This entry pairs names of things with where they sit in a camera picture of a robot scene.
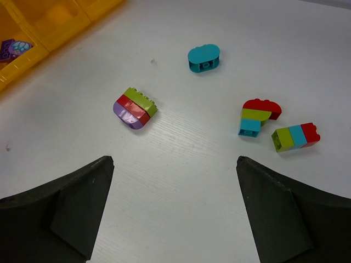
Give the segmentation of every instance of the blue block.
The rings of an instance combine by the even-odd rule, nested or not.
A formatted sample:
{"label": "blue block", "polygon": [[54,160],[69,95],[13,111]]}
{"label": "blue block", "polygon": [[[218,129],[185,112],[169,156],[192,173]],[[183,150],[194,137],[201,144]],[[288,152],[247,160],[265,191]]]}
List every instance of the blue block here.
{"label": "blue block", "polygon": [[188,53],[190,70],[195,73],[200,73],[218,67],[219,55],[219,47],[213,44],[193,48]]}
{"label": "blue block", "polygon": [[290,131],[292,140],[294,141],[294,146],[290,148],[290,150],[299,149],[307,143],[307,140],[305,138],[305,135],[303,134],[301,125],[291,126],[289,127],[289,131]]}
{"label": "blue block", "polygon": [[239,135],[257,137],[261,130],[261,122],[255,119],[241,119]]}

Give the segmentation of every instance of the black object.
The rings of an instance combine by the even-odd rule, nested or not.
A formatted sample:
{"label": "black object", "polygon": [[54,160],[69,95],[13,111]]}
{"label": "black object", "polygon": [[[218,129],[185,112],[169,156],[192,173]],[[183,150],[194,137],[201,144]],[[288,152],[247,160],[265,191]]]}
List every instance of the black object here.
{"label": "black object", "polygon": [[251,160],[236,167],[261,263],[350,263],[351,199]]}
{"label": "black object", "polygon": [[0,262],[84,263],[92,256],[114,171],[95,162],[0,200]]}

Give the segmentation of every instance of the white surface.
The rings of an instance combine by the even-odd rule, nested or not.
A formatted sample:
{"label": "white surface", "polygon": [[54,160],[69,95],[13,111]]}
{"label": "white surface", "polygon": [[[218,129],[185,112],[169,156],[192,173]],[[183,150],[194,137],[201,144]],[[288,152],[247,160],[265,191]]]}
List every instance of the white surface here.
{"label": "white surface", "polygon": [[[239,155],[351,198],[350,21],[349,10],[292,0],[130,1],[2,100],[0,198],[112,155],[92,263],[258,263]],[[187,53],[206,43],[222,63],[195,75]],[[130,86],[160,109],[140,132],[112,111]],[[283,114],[239,138],[254,98]],[[276,154],[272,132],[306,122],[321,141]]]}

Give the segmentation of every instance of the purple block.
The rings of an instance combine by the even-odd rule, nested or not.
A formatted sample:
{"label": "purple block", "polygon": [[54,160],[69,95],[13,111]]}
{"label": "purple block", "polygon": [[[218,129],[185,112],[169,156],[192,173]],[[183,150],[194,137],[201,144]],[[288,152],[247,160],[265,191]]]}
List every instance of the purple block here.
{"label": "purple block", "polygon": [[8,40],[5,40],[1,43],[0,62],[8,62],[8,61],[11,61],[13,59],[11,57],[11,53],[9,51],[9,48],[13,42],[15,42],[14,39],[8,39]]}
{"label": "purple block", "polygon": [[9,52],[13,55],[20,56],[32,48],[32,44],[24,41],[15,41],[9,47]]}
{"label": "purple block", "polygon": [[129,111],[122,107],[117,101],[114,104],[114,113],[129,127],[134,130],[141,129],[142,123],[135,118]]}

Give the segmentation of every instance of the red block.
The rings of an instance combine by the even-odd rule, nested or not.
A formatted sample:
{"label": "red block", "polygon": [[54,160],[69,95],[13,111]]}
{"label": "red block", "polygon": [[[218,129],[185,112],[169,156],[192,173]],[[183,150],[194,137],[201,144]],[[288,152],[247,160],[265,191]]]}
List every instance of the red block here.
{"label": "red block", "polygon": [[305,135],[307,144],[301,148],[309,147],[320,141],[320,135],[317,133],[317,127],[312,123],[301,124],[303,134]]}
{"label": "red block", "polygon": [[251,110],[259,110],[259,111],[269,111],[271,112],[271,116],[269,119],[278,119],[278,117],[281,115],[281,107],[269,100],[260,100],[260,99],[254,99],[254,100],[248,100],[247,102],[244,103],[242,108],[249,108]]}
{"label": "red block", "polygon": [[148,113],[144,109],[140,108],[127,96],[122,95],[117,100],[117,102],[127,111],[129,111],[135,118],[137,118],[142,123],[142,125],[145,125],[149,121],[150,116]]}

